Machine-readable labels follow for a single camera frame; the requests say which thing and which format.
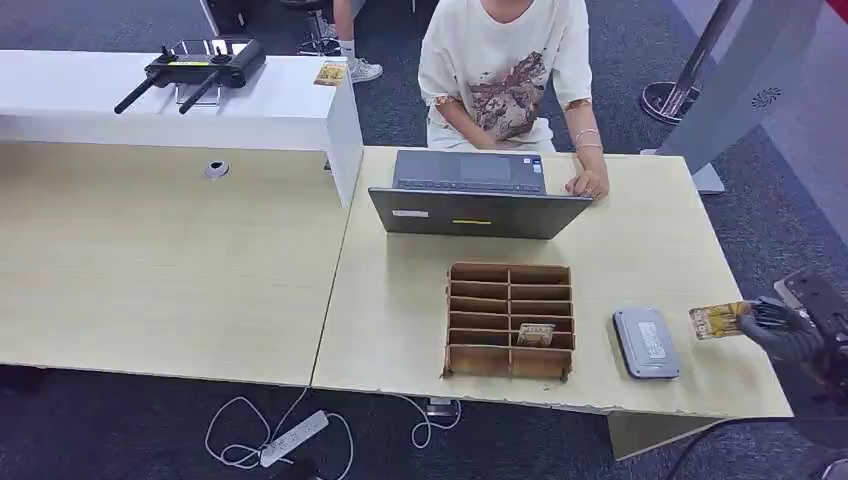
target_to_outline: light wood table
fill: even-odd
[[[690,308],[741,297],[683,159],[608,155],[610,197],[546,242],[386,234],[367,188],[391,185],[395,154],[366,147],[313,386],[615,413],[617,458],[717,418],[791,415],[754,343],[695,339]],[[545,155],[543,162],[548,192],[563,193],[573,156]],[[571,267],[577,348],[567,383],[440,376],[446,271],[461,260]],[[611,323],[627,306],[653,306],[665,316],[680,378],[628,376]]]
[[[0,363],[308,385],[347,219],[323,164],[0,145]]]

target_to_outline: white sock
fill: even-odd
[[[349,62],[356,58],[356,50],[353,48],[353,40],[339,40],[339,46],[342,47],[342,55],[347,57]]]

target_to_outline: yellow sticker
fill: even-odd
[[[338,87],[342,84],[345,73],[345,64],[340,62],[326,62],[318,76],[315,78],[315,85],[324,85],[327,87]]]
[[[453,223],[461,223],[461,224],[468,224],[468,225],[491,225],[492,224],[492,222],[490,222],[488,220],[458,220],[458,219],[454,219]]]
[[[689,310],[698,340],[742,335],[736,326],[736,317],[751,313],[751,302],[723,303]]]

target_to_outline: power strip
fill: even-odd
[[[259,455],[259,464],[266,468],[270,467],[274,462],[288,455],[289,452],[323,430],[329,423],[324,411],[318,410],[263,448]]]

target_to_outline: graphic print on shirt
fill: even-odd
[[[469,85],[477,125],[496,141],[529,132],[547,81],[542,54],[531,52],[502,81]]]

